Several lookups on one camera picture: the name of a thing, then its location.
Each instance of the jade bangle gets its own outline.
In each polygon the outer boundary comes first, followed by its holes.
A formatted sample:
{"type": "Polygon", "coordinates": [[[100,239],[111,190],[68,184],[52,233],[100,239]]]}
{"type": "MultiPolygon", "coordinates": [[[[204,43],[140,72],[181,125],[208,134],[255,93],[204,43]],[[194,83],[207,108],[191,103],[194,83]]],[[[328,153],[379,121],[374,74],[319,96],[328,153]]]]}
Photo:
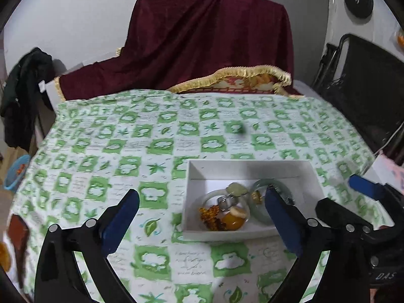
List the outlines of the jade bangle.
{"type": "Polygon", "coordinates": [[[279,188],[279,191],[282,193],[282,196],[293,198],[292,193],[290,192],[289,188],[278,180],[261,179],[261,180],[258,180],[257,182],[255,182],[250,189],[250,195],[248,195],[247,203],[250,208],[251,215],[265,225],[273,225],[272,219],[269,216],[269,214],[265,208],[264,202],[262,202],[262,204],[259,204],[259,205],[255,204],[255,202],[253,201],[253,199],[251,197],[251,194],[254,191],[256,191],[258,188],[267,187],[269,185],[273,185],[273,186],[279,188]]]}

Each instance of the blue gripper pad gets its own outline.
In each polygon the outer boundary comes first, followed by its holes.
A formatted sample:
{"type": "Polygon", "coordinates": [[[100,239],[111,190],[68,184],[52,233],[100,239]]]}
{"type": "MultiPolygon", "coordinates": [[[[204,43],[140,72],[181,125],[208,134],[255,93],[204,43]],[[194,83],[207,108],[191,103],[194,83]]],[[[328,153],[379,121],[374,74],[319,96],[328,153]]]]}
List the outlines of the blue gripper pad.
{"type": "Polygon", "coordinates": [[[374,200],[380,200],[384,196],[383,189],[380,185],[356,174],[350,176],[348,184],[353,190],[359,191],[374,200]]]}
{"type": "Polygon", "coordinates": [[[279,199],[281,199],[279,194],[274,189],[267,187],[265,208],[286,248],[299,257],[303,252],[300,226],[285,211],[279,199]]]}
{"type": "Polygon", "coordinates": [[[140,198],[136,190],[130,189],[115,207],[118,208],[114,218],[101,234],[102,254],[107,257],[115,253],[139,210],[140,198]]]}

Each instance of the dark red cloth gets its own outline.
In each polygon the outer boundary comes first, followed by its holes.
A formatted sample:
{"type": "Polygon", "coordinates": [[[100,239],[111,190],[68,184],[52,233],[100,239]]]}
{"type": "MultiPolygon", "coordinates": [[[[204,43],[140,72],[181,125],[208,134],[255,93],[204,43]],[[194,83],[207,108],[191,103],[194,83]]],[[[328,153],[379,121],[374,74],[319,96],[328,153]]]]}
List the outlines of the dark red cloth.
{"type": "Polygon", "coordinates": [[[60,77],[60,86],[67,100],[89,99],[130,89],[166,90],[220,68],[262,64],[293,74],[292,34],[282,5],[137,0],[121,55],[60,77]]]}

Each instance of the bed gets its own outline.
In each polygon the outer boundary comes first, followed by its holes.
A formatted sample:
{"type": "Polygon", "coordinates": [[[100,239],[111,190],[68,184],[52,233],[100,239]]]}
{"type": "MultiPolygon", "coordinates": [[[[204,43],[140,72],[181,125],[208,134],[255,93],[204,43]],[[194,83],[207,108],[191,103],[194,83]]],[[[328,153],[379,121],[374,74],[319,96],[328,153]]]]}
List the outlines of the bed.
{"type": "MultiPolygon", "coordinates": [[[[180,223],[189,158],[309,160],[325,196],[375,227],[384,224],[380,206],[346,183],[373,162],[372,152],[322,100],[157,90],[71,100],[59,105],[12,207],[30,229],[24,292],[34,292],[51,224],[71,228],[98,218],[134,188],[141,208],[108,260],[137,302],[267,302],[295,256],[278,237],[184,241],[180,223]],[[239,126],[242,136],[235,131],[239,126]]],[[[324,252],[303,300],[312,297],[327,257],[324,252]]],[[[76,259],[92,298],[102,302],[79,253],[76,259]]]]}

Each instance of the orange object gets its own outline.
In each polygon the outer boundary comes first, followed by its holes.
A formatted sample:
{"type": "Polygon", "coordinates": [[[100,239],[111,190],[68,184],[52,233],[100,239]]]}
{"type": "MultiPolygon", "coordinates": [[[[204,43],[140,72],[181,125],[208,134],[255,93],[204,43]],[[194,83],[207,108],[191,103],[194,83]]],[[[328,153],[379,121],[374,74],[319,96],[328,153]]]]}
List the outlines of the orange object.
{"type": "Polygon", "coordinates": [[[24,170],[24,168],[25,168],[25,164],[21,164],[20,167],[17,170],[17,175],[20,175],[21,172],[24,170]]]}
{"type": "Polygon", "coordinates": [[[230,214],[237,218],[247,218],[248,216],[245,210],[237,206],[232,206],[230,208],[230,214]]]}
{"type": "Polygon", "coordinates": [[[7,272],[11,268],[11,258],[5,243],[0,242],[0,265],[7,272]]]}
{"type": "Polygon", "coordinates": [[[217,216],[219,214],[219,206],[213,205],[208,210],[206,208],[200,208],[199,212],[201,213],[202,221],[209,220],[217,216]]]}
{"type": "Polygon", "coordinates": [[[397,42],[399,46],[401,46],[404,49],[404,34],[400,33],[397,35],[397,42]]]}
{"type": "Polygon", "coordinates": [[[213,205],[208,210],[206,208],[200,208],[201,220],[206,227],[211,231],[223,231],[225,224],[216,216],[219,214],[219,206],[213,205]]]}
{"type": "Polygon", "coordinates": [[[222,222],[226,225],[226,230],[239,230],[246,220],[244,218],[239,218],[233,216],[231,213],[227,213],[223,218],[222,222]]]}

